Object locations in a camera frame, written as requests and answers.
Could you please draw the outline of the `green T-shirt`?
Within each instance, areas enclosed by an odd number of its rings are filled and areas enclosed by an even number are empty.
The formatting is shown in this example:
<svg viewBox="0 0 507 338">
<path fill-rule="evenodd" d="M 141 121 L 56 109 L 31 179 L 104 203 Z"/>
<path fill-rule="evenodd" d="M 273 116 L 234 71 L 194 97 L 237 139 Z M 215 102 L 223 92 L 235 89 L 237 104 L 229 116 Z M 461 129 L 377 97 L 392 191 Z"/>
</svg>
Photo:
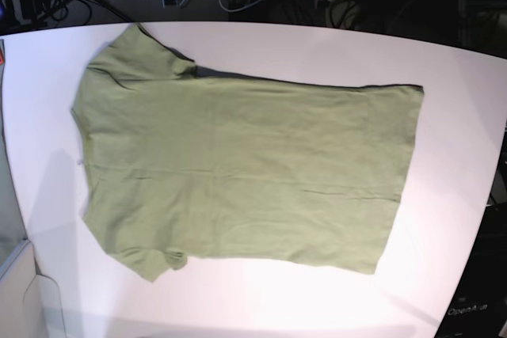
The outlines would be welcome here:
<svg viewBox="0 0 507 338">
<path fill-rule="evenodd" d="M 202 76 L 138 26 L 86 67 L 71 112 L 100 247 L 148 281 L 187 259 L 370 275 L 401 202 L 424 98 Z"/>
</svg>

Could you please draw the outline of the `white side cabinet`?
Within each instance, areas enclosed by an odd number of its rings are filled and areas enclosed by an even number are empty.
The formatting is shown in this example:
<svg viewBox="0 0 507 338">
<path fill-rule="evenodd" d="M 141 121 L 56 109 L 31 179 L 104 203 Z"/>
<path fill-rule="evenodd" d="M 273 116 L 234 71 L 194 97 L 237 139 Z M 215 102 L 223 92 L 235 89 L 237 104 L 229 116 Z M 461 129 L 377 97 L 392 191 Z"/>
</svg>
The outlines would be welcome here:
<svg viewBox="0 0 507 338">
<path fill-rule="evenodd" d="M 66 335 L 59 287 L 37 272 L 32 242 L 20 241 L 1 266 L 1 336 Z"/>
</svg>

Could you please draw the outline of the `black OpenArm base box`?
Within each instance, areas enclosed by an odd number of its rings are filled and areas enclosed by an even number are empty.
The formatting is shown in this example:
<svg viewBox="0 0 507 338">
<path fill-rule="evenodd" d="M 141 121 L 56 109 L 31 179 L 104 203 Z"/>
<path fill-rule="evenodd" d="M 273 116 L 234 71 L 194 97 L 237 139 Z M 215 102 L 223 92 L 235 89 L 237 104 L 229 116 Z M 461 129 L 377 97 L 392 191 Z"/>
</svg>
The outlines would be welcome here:
<svg viewBox="0 0 507 338">
<path fill-rule="evenodd" d="M 485 209 L 437 337 L 506 336 L 506 205 Z"/>
</svg>

